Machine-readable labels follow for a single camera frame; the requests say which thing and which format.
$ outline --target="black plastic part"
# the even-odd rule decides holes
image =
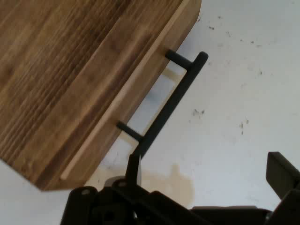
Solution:
[[[129,136],[131,136],[132,138],[136,139],[138,142],[141,141],[143,138],[143,136],[141,136],[139,133],[135,132],[133,129],[131,129],[126,124],[124,124],[120,121],[117,123],[117,127],[120,130],[124,131]]]
[[[256,207],[194,207],[192,212],[213,225],[263,225],[271,211]]]
[[[186,58],[182,57],[172,50],[167,51],[165,57],[181,66],[182,68],[185,68],[186,70],[189,70],[193,64],[191,61],[187,60]]]
[[[87,225],[95,196],[94,187],[79,187],[69,194],[60,225]]]
[[[266,225],[300,224],[300,190],[290,191],[272,213]]]
[[[123,183],[124,180],[118,180],[112,188],[131,204],[138,218],[151,219],[151,223],[148,221],[147,224],[210,225],[200,216],[158,191],[149,193],[138,185],[123,185]]]
[[[279,152],[269,152],[266,179],[280,199],[300,183],[300,172]]]
[[[125,179],[127,183],[141,185],[141,157],[139,155],[129,156]]]
[[[195,61],[192,63],[187,59],[179,56],[176,52],[173,52],[172,50],[169,50],[167,52],[166,57],[170,60],[174,60],[177,64],[187,69],[187,73],[184,75],[184,77],[176,87],[175,91],[170,96],[165,106],[157,115],[156,119],[153,121],[152,125],[149,127],[148,131],[136,147],[134,154],[140,155],[141,158],[144,157],[147,150],[157,137],[158,133],[163,128],[170,115],[184,96],[184,94],[187,92],[189,86],[197,77],[198,73],[200,72],[200,70],[202,69],[202,67],[208,59],[208,54],[206,54],[205,52],[199,53]]]

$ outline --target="wooden drawer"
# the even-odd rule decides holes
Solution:
[[[0,157],[42,190],[82,186],[201,1],[14,2],[0,18]]]

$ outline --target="black metal handle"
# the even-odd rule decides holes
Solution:
[[[208,54],[205,52],[200,52],[194,60],[194,62],[190,62],[189,60],[172,50],[168,50],[165,56],[169,60],[185,68],[187,70],[187,73],[184,75],[173,94],[170,96],[160,113],[157,115],[146,134],[144,136],[141,136],[134,130],[129,128],[126,124],[122,122],[119,122],[117,124],[117,127],[119,129],[123,130],[139,142],[133,154],[140,155],[141,159],[144,157],[147,150],[157,137],[158,133],[163,128],[166,121],[169,119],[170,115],[172,114],[172,112],[174,111],[184,94],[187,92],[189,86],[197,77],[198,73],[200,72],[200,70],[202,69],[202,67],[208,59]]]

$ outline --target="dark spot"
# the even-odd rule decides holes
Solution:
[[[196,110],[196,109],[194,109],[194,110],[193,110],[193,116],[197,116],[197,115],[199,115],[199,111]]]

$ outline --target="black mechanism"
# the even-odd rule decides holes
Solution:
[[[118,123],[121,130],[139,142],[129,157],[125,177],[99,192],[94,187],[73,190],[61,225],[300,225],[300,172],[279,152],[270,152],[267,163],[267,181],[282,199],[273,212],[245,206],[188,210],[158,191],[149,193],[140,187],[141,158],[208,58],[201,52],[190,62],[171,50],[166,57],[187,73],[144,137]]]

